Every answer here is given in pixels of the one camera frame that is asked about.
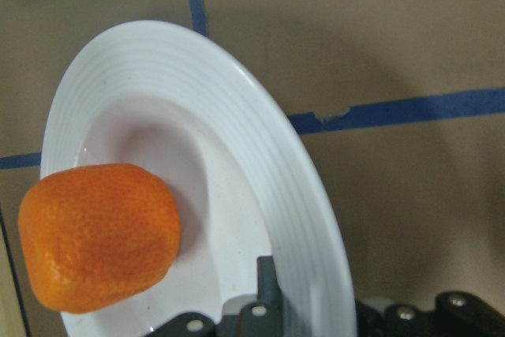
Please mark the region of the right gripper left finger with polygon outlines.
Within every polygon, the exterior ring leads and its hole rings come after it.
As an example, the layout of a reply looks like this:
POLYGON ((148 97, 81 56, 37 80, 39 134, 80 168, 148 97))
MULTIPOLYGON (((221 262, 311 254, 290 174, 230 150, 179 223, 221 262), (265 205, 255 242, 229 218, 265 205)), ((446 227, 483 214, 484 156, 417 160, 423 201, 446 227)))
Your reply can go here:
POLYGON ((314 336, 307 320, 296 320, 294 305, 279 285, 272 256, 256 259, 256 295, 219 322, 203 313, 186 312, 158 326, 149 336, 314 336))

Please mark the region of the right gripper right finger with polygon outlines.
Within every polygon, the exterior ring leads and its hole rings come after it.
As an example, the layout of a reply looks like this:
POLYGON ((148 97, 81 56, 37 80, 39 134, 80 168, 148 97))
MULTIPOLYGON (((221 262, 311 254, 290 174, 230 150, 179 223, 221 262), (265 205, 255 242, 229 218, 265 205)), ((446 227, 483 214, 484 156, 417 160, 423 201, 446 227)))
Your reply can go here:
POLYGON ((503 336, 504 315, 464 291, 437 294, 422 311, 385 298, 355 301, 359 336, 503 336))

